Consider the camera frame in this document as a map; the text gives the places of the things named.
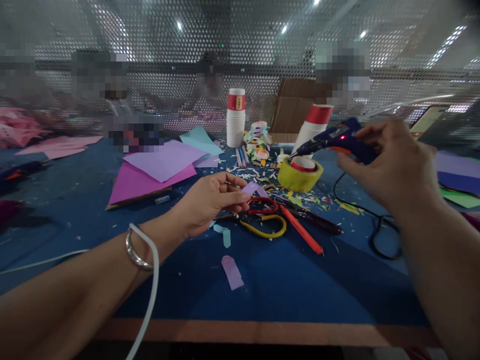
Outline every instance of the yellow-handled scissors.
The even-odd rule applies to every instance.
[[[222,215],[222,216],[217,216],[215,220],[235,220],[238,221],[240,224],[242,224],[244,227],[246,227],[248,230],[250,230],[252,233],[265,238],[265,239],[273,239],[273,238],[279,238],[283,234],[285,234],[285,231],[287,230],[287,222],[283,217],[280,215],[276,215],[276,212],[279,209],[279,205],[273,201],[272,199],[268,197],[252,197],[249,201],[248,204],[250,205],[251,203],[262,203],[262,205],[266,205],[269,208],[262,208],[262,209],[250,209],[248,211],[242,211],[242,212],[236,212],[236,213],[231,213],[227,215]],[[269,221],[269,220],[278,220],[281,222],[281,229],[277,232],[274,233],[266,233],[262,232],[256,227],[250,225],[249,223],[253,221],[253,218],[251,215],[258,214],[261,217],[258,217],[258,220],[260,221]]]

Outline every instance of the yellow tape roll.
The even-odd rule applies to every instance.
[[[316,170],[313,172],[303,172],[294,169],[290,165],[288,158],[285,158],[281,163],[280,172],[278,173],[278,182],[280,185],[296,193],[308,193],[312,190],[320,179],[320,175],[324,172],[324,168],[315,160],[311,161],[315,163]]]

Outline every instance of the silver bracelet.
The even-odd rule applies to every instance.
[[[125,244],[126,244],[126,252],[128,255],[130,255],[131,261],[140,269],[145,270],[145,271],[152,271],[154,267],[150,265],[149,263],[146,263],[143,261],[140,256],[135,252],[132,243],[130,242],[130,235],[132,234],[132,228],[130,227],[128,229],[128,232],[126,233],[126,239],[125,239]]]

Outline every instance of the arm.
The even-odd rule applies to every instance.
[[[205,231],[223,209],[247,210],[250,197],[218,173],[201,178],[165,215],[140,229],[155,243],[163,262],[187,237]],[[122,302],[152,273],[138,269],[127,254],[127,233],[64,262],[0,298],[0,349],[3,359],[71,359]],[[150,248],[136,233],[132,246],[147,263]]]
[[[381,154],[368,166],[339,166],[397,220],[408,272],[426,315],[452,359],[480,359],[480,233],[443,200],[434,151],[404,121],[367,126],[356,137]]]

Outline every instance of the hand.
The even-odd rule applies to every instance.
[[[355,137],[381,154],[365,166],[339,153],[338,166],[393,216],[421,202],[441,200],[434,165],[436,150],[415,141],[405,121],[372,123]]]
[[[250,195],[227,182],[242,188],[247,185],[245,180],[228,172],[205,176],[169,211],[173,221],[187,231],[189,238],[207,230],[222,210],[238,213],[249,209]]]

